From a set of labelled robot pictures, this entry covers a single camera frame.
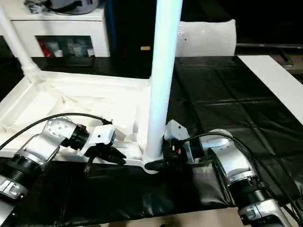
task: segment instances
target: white panel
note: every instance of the white panel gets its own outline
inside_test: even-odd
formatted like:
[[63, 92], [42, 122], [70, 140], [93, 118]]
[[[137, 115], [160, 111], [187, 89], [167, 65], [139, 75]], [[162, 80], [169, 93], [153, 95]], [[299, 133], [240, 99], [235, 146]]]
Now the white panel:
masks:
[[177, 57], [233, 56], [237, 43], [236, 22], [180, 22]]
[[269, 55], [239, 58], [303, 124], [303, 85]]

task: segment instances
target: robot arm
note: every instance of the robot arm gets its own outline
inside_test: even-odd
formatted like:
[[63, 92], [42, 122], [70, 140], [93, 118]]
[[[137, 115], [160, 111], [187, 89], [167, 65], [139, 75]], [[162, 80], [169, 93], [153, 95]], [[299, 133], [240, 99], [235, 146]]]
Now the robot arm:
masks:
[[[211, 132], [232, 136], [228, 131], [221, 129]], [[172, 120], [166, 126], [164, 137], [172, 143], [172, 141], [184, 140], [189, 135], [186, 128]], [[182, 147], [186, 155], [179, 155], [180, 152], [176, 150], [180, 151], [180, 147], [175, 148], [175, 145], [172, 146], [173, 153], [180, 158], [186, 156], [188, 162], [201, 157], [202, 154], [216, 161], [225, 184], [239, 208], [238, 213], [244, 225], [291, 227], [277, 201], [268, 193], [265, 183], [261, 182], [252, 163], [231, 139], [220, 135], [208, 135], [200, 137], [198, 144], [201, 149], [198, 154], [194, 152], [193, 147], [190, 147], [189, 142], [184, 143]]]
[[89, 157], [89, 163], [98, 157], [124, 164], [126, 157], [111, 147], [114, 138], [115, 130], [111, 124], [95, 127], [89, 133], [85, 126], [66, 117], [48, 120], [40, 134], [30, 138], [12, 159], [0, 166], [0, 225], [56, 156], [60, 146], [78, 150], [78, 155]]

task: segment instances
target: black cable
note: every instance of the black cable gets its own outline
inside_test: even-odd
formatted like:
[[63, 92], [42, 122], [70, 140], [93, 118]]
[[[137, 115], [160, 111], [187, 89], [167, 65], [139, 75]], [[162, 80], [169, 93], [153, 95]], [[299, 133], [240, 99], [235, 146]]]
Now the black cable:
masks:
[[94, 118], [94, 119], [97, 119], [97, 120], [100, 120], [102, 121], [103, 125], [106, 125], [106, 124], [112, 124], [112, 122], [109, 122], [107, 120], [105, 120], [104, 118], [102, 117], [98, 117], [98, 116], [94, 116], [94, 115], [91, 115], [91, 114], [87, 114], [87, 113], [59, 113], [59, 114], [55, 114], [55, 115], [52, 115], [52, 116], [48, 116], [48, 117], [45, 117], [39, 121], [36, 121], [32, 124], [30, 124], [29, 126], [25, 127], [24, 129], [22, 129], [21, 131], [17, 132], [15, 135], [13, 135], [12, 137], [10, 137], [7, 141], [5, 141], [1, 146], [0, 146], [0, 150], [2, 150], [6, 145], [8, 145], [12, 140], [14, 140], [16, 137], [18, 137], [19, 135], [21, 135], [22, 133], [26, 132], [27, 130], [29, 130], [30, 128], [34, 127], [35, 125], [37, 124], [40, 124], [44, 121], [47, 121], [47, 120], [50, 120], [52, 118], [55, 118], [55, 117], [62, 117], [62, 116], [84, 116], [84, 117], [90, 117], [90, 118]]
[[288, 195], [288, 193], [282, 188], [282, 186], [280, 185], [280, 183], [278, 182], [278, 180], [273, 176], [273, 174], [270, 172], [270, 170], [267, 168], [266, 165], [264, 165], [260, 160], [258, 160], [256, 157], [253, 156], [253, 153], [252, 151], [250, 150], [250, 148], [248, 148], [243, 142], [241, 142], [241, 140], [233, 137], [233, 136], [230, 136], [230, 135], [227, 135], [227, 134], [224, 134], [224, 133], [219, 133], [219, 132], [207, 132], [207, 133], [203, 133], [203, 134], [200, 134], [200, 135], [196, 135], [196, 136], [193, 136], [193, 137], [190, 137], [190, 138], [187, 138], [185, 140], [182, 140], [181, 143], [185, 143], [185, 142], [188, 142], [190, 140], [193, 140], [193, 139], [196, 139], [196, 138], [199, 138], [199, 137], [203, 137], [203, 136], [211, 136], [211, 135], [216, 135], [216, 136], [222, 136], [222, 137], [225, 137], [225, 138], [228, 138], [230, 140], [232, 140], [233, 142], [236, 142], [237, 144], [239, 144], [247, 153], [248, 155], [250, 156], [250, 159], [253, 161], [254, 163], [254, 167], [259, 175], [259, 177], [261, 178], [261, 174], [260, 174], [260, 171], [258, 169], [258, 166], [255, 162], [258, 161], [259, 164], [264, 168], [264, 170], [267, 172], [267, 174], [270, 176], [270, 178], [273, 180], [273, 182], [276, 184], [276, 186], [279, 188], [279, 190], [284, 194], [284, 196], [286, 196], [288, 199], [289, 199], [289, 202], [290, 204], [292, 205], [292, 207], [294, 208], [295, 212], [297, 213], [297, 216], [299, 217], [299, 222], [297, 222], [299, 225], [302, 225], [303, 223], [303, 215], [302, 213], [300, 212], [300, 209], [298, 208], [298, 206], [296, 205], [296, 203], [294, 202], [294, 200]]

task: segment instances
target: black fabric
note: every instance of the black fabric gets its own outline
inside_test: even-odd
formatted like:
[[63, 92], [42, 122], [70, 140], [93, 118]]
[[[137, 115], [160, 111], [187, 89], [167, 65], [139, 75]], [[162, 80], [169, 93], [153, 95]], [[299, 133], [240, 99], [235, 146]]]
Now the black fabric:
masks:
[[[142, 65], [96, 59], [92, 69], [62, 70], [148, 78], [151, 65]], [[175, 68], [168, 121], [175, 119], [190, 135], [229, 130], [299, 199], [303, 126], [266, 86], [238, 58], [179, 58]], [[18, 70], [11, 77], [19, 74]], [[134, 166], [93, 165], [89, 175], [83, 168], [83, 163], [52, 162], [17, 207], [14, 226], [79, 226], [233, 206], [212, 162], [189, 166], [183, 173], [156, 175]]]

